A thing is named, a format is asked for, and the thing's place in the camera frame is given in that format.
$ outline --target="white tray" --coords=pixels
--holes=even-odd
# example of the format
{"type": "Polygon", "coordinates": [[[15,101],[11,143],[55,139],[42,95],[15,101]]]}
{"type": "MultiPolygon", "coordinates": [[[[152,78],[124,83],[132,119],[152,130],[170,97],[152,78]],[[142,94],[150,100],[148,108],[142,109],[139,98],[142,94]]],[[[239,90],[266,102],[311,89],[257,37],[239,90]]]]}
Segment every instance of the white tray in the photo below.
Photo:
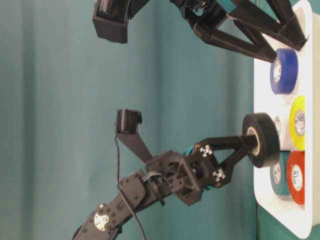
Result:
{"type": "MultiPolygon", "coordinates": [[[[269,79],[271,64],[255,59],[254,112],[272,113],[282,104],[291,105],[297,96],[306,96],[305,204],[296,204],[291,196],[277,196],[271,186],[269,168],[254,168],[254,194],[263,208],[297,237],[305,239],[312,226],[320,224],[320,15],[312,12],[307,0],[299,1],[293,10],[308,38],[297,52],[297,87],[290,95],[275,95],[269,79]]],[[[268,36],[265,38],[275,50],[288,48],[268,36]]]]}

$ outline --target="electrical tape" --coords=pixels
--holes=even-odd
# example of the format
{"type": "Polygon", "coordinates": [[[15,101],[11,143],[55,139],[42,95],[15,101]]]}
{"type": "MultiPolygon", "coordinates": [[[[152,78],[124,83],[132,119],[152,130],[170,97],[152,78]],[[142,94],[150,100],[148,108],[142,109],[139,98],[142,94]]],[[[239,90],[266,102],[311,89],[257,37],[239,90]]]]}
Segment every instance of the electrical tape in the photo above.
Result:
{"type": "Polygon", "coordinates": [[[286,165],[286,178],[293,200],[305,204],[305,152],[293,151],[286,165]]]}
{"type": "Polygon", "coordinates": [[[289,155],[289,151],[282,151],[279,162],[270,167],[270,181],[272,189],[277,195],[290,195],[287,183],[287,162],[289,155]]]}
{"type": "Polygon", "coordinates": [[[289,117],[290,137],[293,145],[300,151],[305,150],[306,107],[305,96],[298,96],[292,106],[289,117]]]}
{"type": "Polygon", "coordinates": [[[295,50],[279,48],[271,64],[270,84],[274,94],[291,94],[298,77],[298,57],[295,50]]]}
{"type": "Polygon", "coordinates": [[[270,113],[279,136],[280,149],[282,151],[293,151],[295,149],[290,136],[290,111],[290,105],[281,105],[270,113]]]}

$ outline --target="black bracket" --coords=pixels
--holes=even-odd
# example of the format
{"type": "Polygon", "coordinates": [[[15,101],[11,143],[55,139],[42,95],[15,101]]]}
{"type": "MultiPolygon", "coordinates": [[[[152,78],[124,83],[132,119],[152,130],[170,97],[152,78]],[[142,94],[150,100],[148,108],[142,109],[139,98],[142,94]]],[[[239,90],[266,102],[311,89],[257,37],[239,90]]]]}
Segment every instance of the black bracket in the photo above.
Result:
{"type": "Polygon", "coordinates": [[[144,163],[153,157],[139,135],[142,123],[140,111],[118,109],[115,120],[115,135],[144,163]]]}

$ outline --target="robotic arm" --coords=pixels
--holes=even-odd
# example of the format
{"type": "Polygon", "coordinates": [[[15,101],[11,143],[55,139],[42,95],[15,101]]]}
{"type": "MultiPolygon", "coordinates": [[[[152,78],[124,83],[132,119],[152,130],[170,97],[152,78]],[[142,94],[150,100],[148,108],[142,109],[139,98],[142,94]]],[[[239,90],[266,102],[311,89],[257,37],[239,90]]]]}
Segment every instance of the robotic arm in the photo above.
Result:
{"type": "MultiPolygon", "coordinates": [[[[128,23],[149,0],[96,0],[93,23],[99,38],[128,42],[128,23]]],[[[306,38],[289,0],[267,0],[274,20],[249,0],[170,0],[206,44],[272,63],[276,52],[262,34],[299,51],[306,38]],[[219,30],[231,18],[251,43],[219,30]]]]}
{"type": "Polygon", "coordinates": [[[221,188],[232,179],[234,166],[249,156],[258,168],[275,165],[280,157],[276,127],[266,113],[245,116],[242,135],[206,138],[184,154],[172,150],[152,157],[139,135],[139,111],[117,111],[115,136],[145,163],[120,181],[121,189],[109,204],[101,203],[73,235],[73,240],[114,240],[133,214],[174,194],[190,206],[199,202],[204,189],[221,188]],[[233,149],[219,163],[215,151],[233,149]]]}

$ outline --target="tape roll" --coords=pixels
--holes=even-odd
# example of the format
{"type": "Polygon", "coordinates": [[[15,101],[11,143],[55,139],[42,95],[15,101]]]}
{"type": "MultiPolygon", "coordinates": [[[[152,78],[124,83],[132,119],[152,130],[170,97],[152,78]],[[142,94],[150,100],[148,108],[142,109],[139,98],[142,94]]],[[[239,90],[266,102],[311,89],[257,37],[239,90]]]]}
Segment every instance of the tape roll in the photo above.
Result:
{"type": "Polygon", "coordinates": [[[244,135],[255,135],[256,148],[248,154],[256,168],[277,164],[280,157],[280,144],[275,124],[268,114],[259,112],[248,114],[242,123],[244,135]]]}
{"type": "Polygon", "coordinates": [[[279,48],[271,64],[270,84],[274,94],[291,94],[298,77],[298,57],[295,50],[279,48]]]}
{"type": "Polygon", "coordinates": [[[277,195],[290,195],[287,183],[287,162],[289,155],[289,151],[282,151],[279,162],[270,167],[270,181],[273,191],[277,195]]]}
{"type": "Polygon", "coordinates": [[[293,200],[305,204],[305,152],[293,151],[286,165],[286,180],[293,200]]]}
{"type": "Polygon", "coordinates": [[[298,96],[292,106],[289,117],[290,137],[293,145],[300,151],[305,150],[306,107],[305,96],[298,96]]]}
{"type": "Polygon", "coordinates": [[[282,151],[292,151],[295,149],[290,136],[290,111],[290,105],[280,105],[275,111],[270,113],[279,136],[280,149],[282,151]]]}

